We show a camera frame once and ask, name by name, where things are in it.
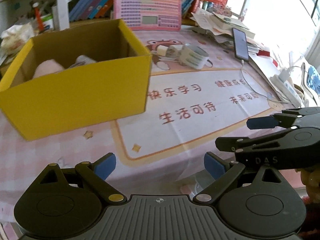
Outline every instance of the smartphone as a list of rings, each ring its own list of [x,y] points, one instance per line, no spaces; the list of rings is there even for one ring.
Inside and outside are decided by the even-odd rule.
[[[236,28],[232,28],[232,33],[233,43],[235,47],[235,57],[248,62],[249,52],[247,45],[247,37],[245,36],[245,33]]]

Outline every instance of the yellow box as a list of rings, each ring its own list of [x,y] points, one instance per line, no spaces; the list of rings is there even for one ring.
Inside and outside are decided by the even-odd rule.
[[[32,79],[45,60],[68,68],[79,55],[98,63]],[[27,140],[140,114],[151,57],[122,20],[44,33],[26,43],[0,81],[0,107]]]

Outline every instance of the purple book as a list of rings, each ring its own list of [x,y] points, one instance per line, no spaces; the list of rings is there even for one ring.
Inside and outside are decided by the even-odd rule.
[[[88,16],[90,15],[91,11],[93,8],[96,8],[97,4],[99,3],[100,0],[92,0],[89,3],[89,6],[85,8],[83,13],[78,17],[78,20],[86,20]]]

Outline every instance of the table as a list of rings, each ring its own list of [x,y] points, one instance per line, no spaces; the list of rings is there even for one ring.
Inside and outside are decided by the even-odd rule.
[[[256,137],[279,130],[245,126],[249,117],[290,106],[272,102],[272,89],[248,64],[240,71],[233,53],[190,30],[135,34],[151,50],[191,42],[208,52],[210,62],[196,71],[154,56],[145,113],[35,141],[25,141],[0,113],[0,220],[14,221],[15,203],[48,163],[74,167],[114,152],[117,166],[107,181],[121,191],[186,178],[204,168],[207,151],[223,159],[233,156],[216,149],[218,136]]]

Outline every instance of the metal pin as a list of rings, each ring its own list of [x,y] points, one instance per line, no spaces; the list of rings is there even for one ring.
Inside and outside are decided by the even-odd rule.
[[[198,196],[196,196],[196,199],[201,202],[208,202],[211,200],[211,196],[208,194],[199,194]]]
[[[109,196],[109,200],[112,202],[119,202],[124,199],[124,196],[121,194],[112,194]]]

